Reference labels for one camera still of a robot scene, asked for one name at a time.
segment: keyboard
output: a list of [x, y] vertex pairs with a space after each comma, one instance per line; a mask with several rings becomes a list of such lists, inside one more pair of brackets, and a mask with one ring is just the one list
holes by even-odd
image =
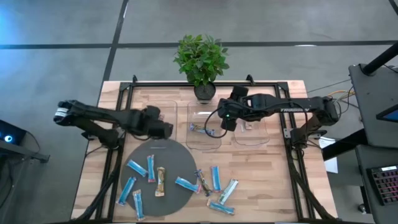
[[366, 171], [381, 205], [398, 203], [398, 165]]

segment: green leaves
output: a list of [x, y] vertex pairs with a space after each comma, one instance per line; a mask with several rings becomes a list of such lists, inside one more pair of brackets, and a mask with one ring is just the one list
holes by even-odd
[[221, 39], [205, 35], [193, 37], [185, 35], [179, 40], [179, 47], [173, 62], [180, 66], [179, 72], [187, 75], [187, 80], [195, 86], [207, 85], [216, 80], [217, 75], [223, 75], [223, 69], [228, 69], [225, 63], [227, 48], [221, 47]]
[[202, 65], [203, 65], [203, 61], [199, 60], [199, 61], [197, 62], [197, 67], [198, 67], [198, 68], [201, 68]]

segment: black plant pot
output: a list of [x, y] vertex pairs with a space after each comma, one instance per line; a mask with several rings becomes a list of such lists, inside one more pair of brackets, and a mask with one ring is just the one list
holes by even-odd
[[207, 85], [200, 84], [193, 88], [196, 98], [200, 101], [210, 101], [216, 94], [216, 86], [209, 82]]

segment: potted plant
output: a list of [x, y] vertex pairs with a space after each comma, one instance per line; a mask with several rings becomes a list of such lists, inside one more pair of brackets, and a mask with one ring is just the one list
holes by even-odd
[[213, 82], [217, 75], [224, 75], [223, 70], [228, 69], [225, 63], [227, 48], [222, 48], [221, 40], [206, 35], [186, 35], [180, 40], [177, 56], [174, 62], [180, 66], [180, 73], [187, 74], [187, 80], [194, 84], [193, 91], [198, 100], [211, 100], [216, 94], [216, 86]]

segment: black table frame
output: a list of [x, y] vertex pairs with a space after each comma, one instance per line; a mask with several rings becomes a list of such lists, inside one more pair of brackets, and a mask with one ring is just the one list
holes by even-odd
[[[281, 92], [285, 95], [286, 98], [290, 98], [289, 86], [288, 86], [287, 82], [258, 82], [258, 83], [256, 83], [253, 80], [251, 75], [248, 75], [246, 77], [246, 81], [243, 81], [243, 82], [215, 82], [214, 84], [216, 86], [241, 85], [241, 86], [273, 87], [275, 90], [275, 96], [277, 98], [282, 98]], [[161, 82], [138, 82], [137, 77], [134, 75], [132, 82], [121, 82], [120, 83], [118, 100], [116, 102], [116, 110], [121, 110], [123, 94], [125, 91], [127, 91], [126, 108], [130, 108], [131, 103], [132, 103], [132, 93], [133, 93], [133, 90], [135, 87], [154, 87], [154, 86], [159, 86], [159, 87], [192, 86], [193, 87], [193, 84], [187, 83], [187, 82], [164, 82], [164, 83], [161, 83]], [[293, 113], [288, 113], [288, 114], [289, 114], [291, 128], [296, 128], [297, 125], [296, 125]], [[285, 116], [283, 113], [279, 113], [279, 118], [280, 118], [280, 128], [283, 133], [284, 129], [287, 128], [286, 119], [285, 119]], [[299, 189], [297, 186], [298, 183], [292, 177], [293, 174], [292, 174], [291, 168], [293, 168], [293, 169], [296, 169], [296, 168], [294, 167], [294, 160], [292, 157], [292, 150], [289, 145], [289, 138], [286, 137], [284, 134], [282, 136], [284, 138], [284, 145], [285, 145], [285, 151], [286, 151], [286, 156], [287, 156], [287, 164], [289, 167], [289, 174], [290, 174], [289, 176], [290, 176], [290, 181], [292, 184], [292, 193], [293, 193], [293, 198], [294, 198], [294, 202], [295, 202], [295, 210], [296, 210], [298, 222], [299, 223], [325, 223], [325, 224], [326, 223], [350, 223], [350, 222], [343, 222], [343, 221], [336, 221], [336, 220], [317, 220], [315, 218], [315, 211], [313, 209], [313, 205], [312, 205], [310, 199], [306, 195], [305, 195], [305, 199], [306, 199], [306, 206], [308, 208], [308, 216], [309, 217], [304, 218], [302, 205], [301, 205], [301, 201], [300, 201]], [[112, 223], [113, 222], [114, 206], [115, 206], [115, 201], [116, 201], [118, 180], [119, 180], [119, 175], [120, 175], [120, 170], [121, 170], [121, 160], [122, 160], [122, 156], [123, 156], [124, 143], [125, 143], [125, 138], [123, 137], [123, 139], [117, 149], [118, 153], [117, 153], [117, 158], [116, 158], [116, 164], [111, 173], [110, 173], [110, 171], [111, 171], [111, 161], [112, 161], [112, 156], [113, 156], [113, 150], [108, 150], [108, 153], [106, 155], [103, 178], [102, 178], [102, 182], [101, 182], [101, 190], [100, 190], [99, 194], [95, 197], [95, 199], [92, 203], [92, 205], [95, 204], [95, 209], [96, 209], [95, 218], [89, 220], [89, 218], [91, 217], [91, 215], [89, 215], [85, 219], [70, 220], [69, 223]], [[306, 188], [309, 190], [307, 172], [305, 170], [304, 159], [303, 159], [303, 155], [301, 153], [297, 153], [297, 161], [298, 161], [298, 167], [299, 167], [300, 176], [302, 178], [302, 182], [305, 183]], [[104, 218], [103, 217], [104, 196], [111, 185], [112, 185], [112, 187], [111, 187], [111, 195], [110, 195], [110, 200], [109, 200], [108, 213], [107, 213], [107, 216]]]

